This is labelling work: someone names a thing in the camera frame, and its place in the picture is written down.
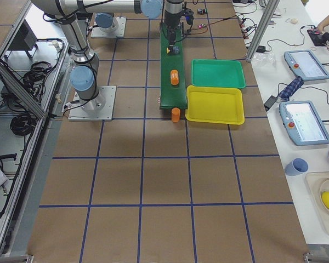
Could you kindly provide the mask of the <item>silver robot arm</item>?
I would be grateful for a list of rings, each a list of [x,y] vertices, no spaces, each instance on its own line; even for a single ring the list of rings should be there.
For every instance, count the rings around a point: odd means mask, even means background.
[[[87,34],[82,31],[77,15],[94,13],[135,13],[149,19],[157,18],[162,9],[162,1],[32,1],[48,22],[59,24],[72,52],[76,69],[70,78],[79,96],[79,107],[92,109],[103,104],[97,87],[99,58],[92,50]]]
[[[95,7],[95,13],[135,13],[149,19],[161,17],[161,29],[167,39],[167,54],[177,55],[177,28],[184,16],[183,1],[110,1]]]

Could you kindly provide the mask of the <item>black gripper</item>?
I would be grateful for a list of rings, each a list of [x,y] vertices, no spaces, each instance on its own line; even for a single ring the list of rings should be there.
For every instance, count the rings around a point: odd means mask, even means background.
[[[175,26],[175,27],[168,26],[167,27],[168,49],[170,51],[173,50],[173,47],[176,43],[177,29],[178,29],[178,26]]]

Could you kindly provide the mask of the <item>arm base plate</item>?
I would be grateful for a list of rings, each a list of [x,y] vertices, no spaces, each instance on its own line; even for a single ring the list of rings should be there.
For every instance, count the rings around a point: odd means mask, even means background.
[[[92,38],[123,38],[126,28],[126,17],[111,17],[98,14],[92,28]]]
[[[68,120],[70,121],[111,121],[116,97],[116,86],[98,86],[98,96],[87,102],[80,101],[77,92],[74,93],[75,104],[70,106]]]

